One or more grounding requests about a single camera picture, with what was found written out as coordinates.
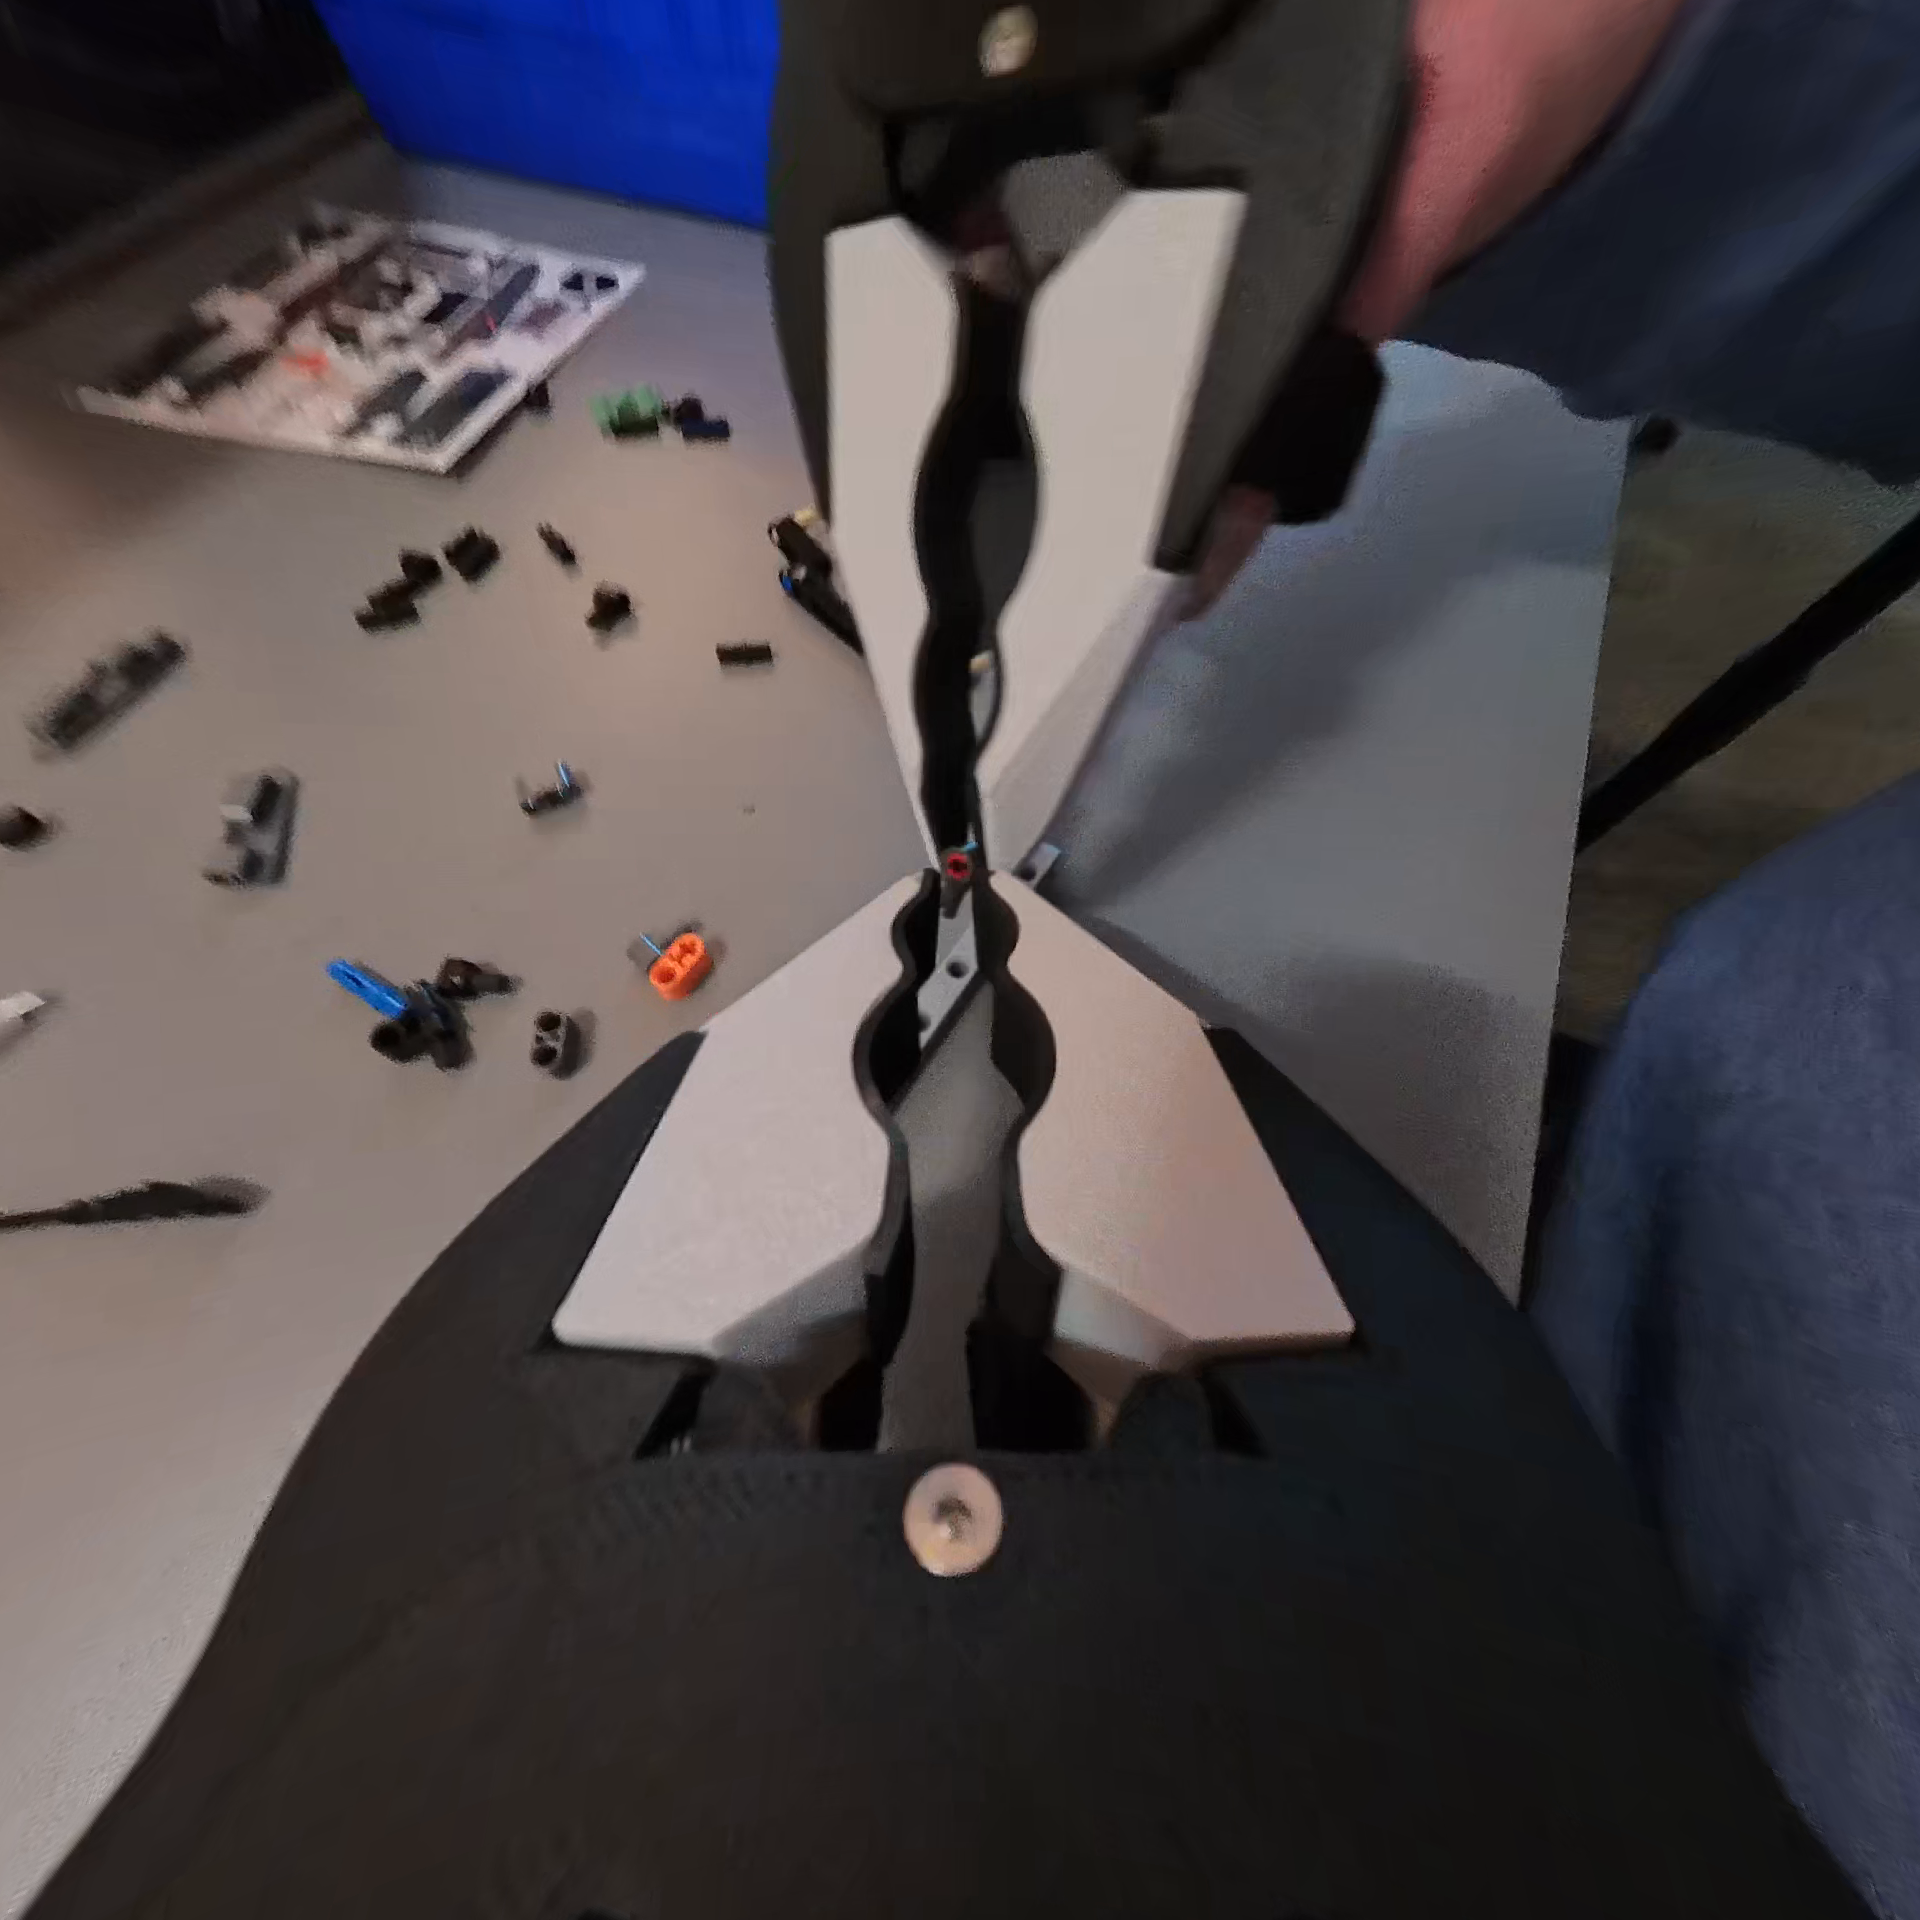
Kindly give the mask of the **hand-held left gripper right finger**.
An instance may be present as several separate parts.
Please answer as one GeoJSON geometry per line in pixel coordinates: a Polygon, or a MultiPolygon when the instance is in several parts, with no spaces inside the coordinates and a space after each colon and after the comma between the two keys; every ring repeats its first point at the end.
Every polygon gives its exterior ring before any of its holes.
{"type": "Polygon", "coordinates": [[[975,1435],[1087,1443],[1141,1383],[1337,1353],[1357,1325],[1215,1034],[1020,877],[975,886],[1017,1116],[975,1310],[975,1435]]]}

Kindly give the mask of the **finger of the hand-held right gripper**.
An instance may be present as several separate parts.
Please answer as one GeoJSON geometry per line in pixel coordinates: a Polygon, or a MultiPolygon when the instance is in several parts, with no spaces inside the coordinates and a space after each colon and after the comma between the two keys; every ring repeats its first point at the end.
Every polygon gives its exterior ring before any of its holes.
{"type": "Polygon", "coordinates": [[[1021,407],[1038,509],[998,613],[982,841],[1038,841],[1176,591],[1157,562],[1243,195],[1124,195],[1038,291],[1021,407]]]}
{"type": "Polygon", "coordinates": [[[830,233],[827,451],[837,567],[929,858],[981,833],[1000,611],[1032,535],[1017,395],[1024,306],[903,215],[830,233]]]}

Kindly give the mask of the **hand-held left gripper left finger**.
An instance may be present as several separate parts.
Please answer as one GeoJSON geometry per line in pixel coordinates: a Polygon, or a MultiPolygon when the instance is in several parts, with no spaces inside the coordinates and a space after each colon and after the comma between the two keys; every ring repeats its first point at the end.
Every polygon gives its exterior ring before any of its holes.
{"type": "Polygon", "coordinates": [[[552,1318],[590,1353],[701,1359],[823,1443],[871,1443],[913,1291],[895,1107],[920,1067],[939,882],[912,874],[700,1034],[552,1318]]]}

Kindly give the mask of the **long grey lego beam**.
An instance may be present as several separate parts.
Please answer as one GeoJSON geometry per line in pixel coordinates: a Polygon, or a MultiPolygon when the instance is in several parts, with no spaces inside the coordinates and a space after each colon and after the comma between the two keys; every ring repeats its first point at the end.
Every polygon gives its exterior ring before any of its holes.
{"type": "Polygon", "coordinates": [[[933,971],[918,988],[918,1065],[929,1065],[979,986],[975,897],[984,879],[944,882],[933,971]]]}

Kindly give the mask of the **person's right forearm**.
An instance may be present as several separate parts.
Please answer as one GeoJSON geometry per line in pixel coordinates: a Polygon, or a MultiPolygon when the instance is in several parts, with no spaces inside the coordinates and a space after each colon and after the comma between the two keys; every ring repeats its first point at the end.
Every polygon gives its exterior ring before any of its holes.
{"type": "Polygon", "coordinates": [[[1918,474],[1918,5],[1693,2],[1614,123],[1403,341],[1918,474]]]}

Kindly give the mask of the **black lego rack assembly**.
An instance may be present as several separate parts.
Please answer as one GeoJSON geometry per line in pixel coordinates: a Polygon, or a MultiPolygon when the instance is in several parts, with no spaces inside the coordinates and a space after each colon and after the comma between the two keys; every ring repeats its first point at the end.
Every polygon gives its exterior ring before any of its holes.
{"type": "Polygon", "coordinates": [[[863,657],[848,598],[837,583],[837,567],[823,539],[823,519],[815,509],[800,509],[773,519],[766,535],[779,555],[779,585],[792,605],[843,642],[854,657],[863,657]]]}

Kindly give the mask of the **black lego cross connector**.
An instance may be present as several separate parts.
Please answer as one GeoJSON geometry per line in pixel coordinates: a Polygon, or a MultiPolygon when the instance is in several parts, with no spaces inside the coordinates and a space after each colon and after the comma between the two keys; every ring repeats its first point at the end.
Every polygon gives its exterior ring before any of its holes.
{"type": "Polygon", "coordinates": [[[411,982],[400,1010],[379,1020],[368,1043],[392,1065],[431,1062],[441,1073],[459,1073],[472,1057],[461,1003],[429,981],[411,982]]]}

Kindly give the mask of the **lego sticker sheet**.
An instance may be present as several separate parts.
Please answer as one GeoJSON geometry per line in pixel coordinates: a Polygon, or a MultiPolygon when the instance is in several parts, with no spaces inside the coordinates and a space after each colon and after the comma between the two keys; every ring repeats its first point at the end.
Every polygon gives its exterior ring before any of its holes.
{"type": "Polygon", "coordinates": [[[447,476],[641,282],[638,261],[312,204],[70,401],[183,438],[447,476]]]}

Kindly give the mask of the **black curved lego blade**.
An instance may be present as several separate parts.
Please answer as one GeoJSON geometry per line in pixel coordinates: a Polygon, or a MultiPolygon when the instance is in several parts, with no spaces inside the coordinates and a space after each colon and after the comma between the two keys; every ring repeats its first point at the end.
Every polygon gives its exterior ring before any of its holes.
{"type": "Polygon", "coordinates": [[[1,1213],[1,1234],[251,1217],[270,1197],[272,1190],[267,1187],[225,1175],[193,1181],[144,1181],[69,1197],[57,1204],[6,1209],[1,1213]]]}

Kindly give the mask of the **person's right hand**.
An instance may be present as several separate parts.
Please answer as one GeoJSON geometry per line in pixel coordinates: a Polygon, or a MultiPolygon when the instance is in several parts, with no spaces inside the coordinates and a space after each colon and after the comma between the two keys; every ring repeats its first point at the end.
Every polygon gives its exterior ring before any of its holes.
{"type": "Polygon", "coordinates": [[[1380,347],[1628,107],[1680,2],[1415,2],[1395,172],[1335,332],[1380,347]]]}

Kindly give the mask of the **blue cardboard box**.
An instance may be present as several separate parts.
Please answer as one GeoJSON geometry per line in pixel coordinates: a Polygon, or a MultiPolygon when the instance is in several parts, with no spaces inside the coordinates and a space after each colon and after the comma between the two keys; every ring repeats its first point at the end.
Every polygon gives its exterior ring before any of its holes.
{"type": "Polygon", "coordinates": [[[317,2],[401,153],[758,228],[775,2],[317,2]]]}

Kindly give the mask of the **person's blue-clothed body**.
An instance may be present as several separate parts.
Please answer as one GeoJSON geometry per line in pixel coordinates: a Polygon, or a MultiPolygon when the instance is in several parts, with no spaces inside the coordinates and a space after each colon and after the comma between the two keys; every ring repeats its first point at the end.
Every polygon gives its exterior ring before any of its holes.
{"type": "Polygon", "coordinates": [[[1531,1318],[1873,1916],[1918,1914],[1918,779],[1691,907],[1531,1318]]]}

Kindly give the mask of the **black metal rod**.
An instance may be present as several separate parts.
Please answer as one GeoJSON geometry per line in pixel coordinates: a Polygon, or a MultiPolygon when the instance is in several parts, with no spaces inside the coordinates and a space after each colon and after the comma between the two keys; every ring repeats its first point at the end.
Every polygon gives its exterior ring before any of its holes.
{"type": "Polygon", "coordinates": [[[1913,515],[1784,628],[1732,661],[1632,758],[1597,779],[1580,805],[1575,853],[1588,853],[1699,764],[1737,743],[1915,587],[1913,515]]]}

